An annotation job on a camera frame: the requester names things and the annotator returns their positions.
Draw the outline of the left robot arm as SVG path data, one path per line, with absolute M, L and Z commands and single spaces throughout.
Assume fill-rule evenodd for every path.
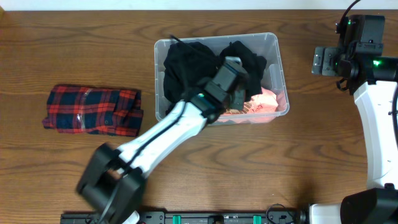
M 76 191 L 98 213 L 90 223 L 137 223 L 147 178 L 175 148 L 199 134 L 233 104 L 249 75 L 241 59 L 226 57 L 204 88 L 191 88 L 155 126 L 116 149 L 93 153 Z

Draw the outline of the black garment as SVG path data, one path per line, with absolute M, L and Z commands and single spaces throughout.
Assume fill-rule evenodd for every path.
M 216 107 L 223 106 L 224 103 L 208 93 L 205 87 L 217 75 L 226 57 L 240 58 L 243 69 L 248 73 L 243 85 L 244 100 L 250 101 L 254 95 L 261 94 L 261 80 L 267 60 L 241 41 L 229 43 L 218 55 L 201 42 L 184 44 L 178 41 L 170 46 L 164 61 L 164 96 L 170 102 L 169 109 L 181 100 L 192 100 L 196 93 L 204 94 Z

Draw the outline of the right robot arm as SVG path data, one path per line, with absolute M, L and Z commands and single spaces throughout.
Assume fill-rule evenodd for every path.
M 397 223 L 397 58 L 384 57 L 384 16 L 344 15 L 337 47 L 317 47 L 312 73 L 339 77 L 363 125 L 367 189 L 340 203 L 313 204 L 309 223 Z

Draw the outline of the pink shirt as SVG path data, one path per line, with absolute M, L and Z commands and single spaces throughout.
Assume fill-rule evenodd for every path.
M 245 102 L 242 110 L 230 109 L 219 117 L 218 122 L 225 124 L 239 123 L 268 123 L 275 117 L 269 114 L 275 113 L 278 107 L 276 94 L 265 88 L 262 93 L 251 97 Z

